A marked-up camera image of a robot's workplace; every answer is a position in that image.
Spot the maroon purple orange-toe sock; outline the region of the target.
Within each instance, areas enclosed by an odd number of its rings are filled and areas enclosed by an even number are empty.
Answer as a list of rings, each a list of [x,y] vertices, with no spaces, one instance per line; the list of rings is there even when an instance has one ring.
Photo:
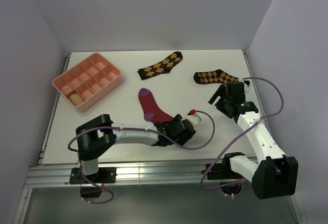
[[[139,103],[143,110],[145,121],[163,123],[171,121],[172,116],[164,112],[156,103],[152,92],[147,88],[141,88],[138,93]]]

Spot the tan maroon purple-striped sock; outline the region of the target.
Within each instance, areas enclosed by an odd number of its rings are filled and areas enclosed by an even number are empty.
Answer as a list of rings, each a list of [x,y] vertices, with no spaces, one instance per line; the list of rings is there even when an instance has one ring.
[[[84,103],[84,99],[78,94],[74,93],[68,97],[68,100],[72,103],[74,106],[80,106]]]

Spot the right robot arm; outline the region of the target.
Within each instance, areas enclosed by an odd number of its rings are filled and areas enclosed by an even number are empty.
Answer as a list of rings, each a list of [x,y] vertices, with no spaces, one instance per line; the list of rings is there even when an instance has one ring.
[[[257,157],[257,162],[241,152],[227,153],[219,166],[227,178],[242,176],[252,184],[258,199],[293,195],[296,191],[298,161],[280,149],[261,121],[252,101],[246,101],[244,85],[230,82],[221,85],[209,100],[242,129]]]

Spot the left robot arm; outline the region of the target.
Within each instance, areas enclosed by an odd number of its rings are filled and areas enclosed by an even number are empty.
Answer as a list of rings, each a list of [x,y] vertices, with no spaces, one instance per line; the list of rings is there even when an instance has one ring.
[[[132,127],[111,120],[110,115],[100,115],[76,128],[78,155],[82,166],[81,176],[87,182],[99,179],[98,158],[113,145],[142,144],[166,147],[173,143],[183,146],[196,133],[201,122],[196,114],[185,118],[176,115],[172,121]]]

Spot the brown argyle sock right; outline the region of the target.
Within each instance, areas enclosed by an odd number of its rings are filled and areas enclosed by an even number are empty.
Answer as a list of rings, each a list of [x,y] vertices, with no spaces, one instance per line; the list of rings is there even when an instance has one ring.
[[[193,75],[194,81],[199,85],[222,84],[239,81],[240,78],[230,75],[221,69],[208,72],[196,72]]]

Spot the brown argyle sock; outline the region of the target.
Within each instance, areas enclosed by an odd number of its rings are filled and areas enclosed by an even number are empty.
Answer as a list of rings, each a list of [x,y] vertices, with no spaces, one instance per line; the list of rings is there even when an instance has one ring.
[[[164,60],[137,70],[138,75],[141,80],[150,79],[158,75],[170,73],[171,70],[179,64],[183,59],[182,53],[180,51],[175,51]]]
[[[199,85],[222,84],[239,81],[240,78],[230,75],[221,69],[208,72],[196,72],[193,75],[194,81]]]

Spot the brown argyle sock left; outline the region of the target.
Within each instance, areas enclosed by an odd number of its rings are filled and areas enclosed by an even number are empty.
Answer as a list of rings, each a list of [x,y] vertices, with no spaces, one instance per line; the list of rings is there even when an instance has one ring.
[[[175,51],[164,60],[137,70],[138,75],[141,80],[150,79],[158,75],[170,73],[171,70],[179,64],[183,59],[182,53],[180,51]]]

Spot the pink divided organizer tray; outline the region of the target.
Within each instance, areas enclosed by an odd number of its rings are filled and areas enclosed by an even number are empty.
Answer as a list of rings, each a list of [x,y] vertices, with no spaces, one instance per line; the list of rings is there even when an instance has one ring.
[[[85,101],[72,106],[84,113],[121,83],[121,71],[100,53],[93,53],[56,77],[52,85],[71,105],[68,97],[78,93]]]

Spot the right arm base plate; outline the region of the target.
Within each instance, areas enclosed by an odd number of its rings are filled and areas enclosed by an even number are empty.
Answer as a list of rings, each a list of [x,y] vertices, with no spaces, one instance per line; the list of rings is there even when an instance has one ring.
[[[222,163],[215,164],[206,176],[207,180],[244,179],[240,174],[226,169]]]

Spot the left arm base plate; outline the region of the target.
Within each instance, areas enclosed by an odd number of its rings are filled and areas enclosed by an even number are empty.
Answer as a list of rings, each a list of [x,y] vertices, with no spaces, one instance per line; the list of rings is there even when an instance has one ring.
[[[101,167],[98,172],[92,175],[86,176],[86,178],[96,184],[112,184],[116,180],[116,168],[115,167]],[[71,185],[87,184],[88,182],[82,177],[80,168],[72,168],[69,179]]]

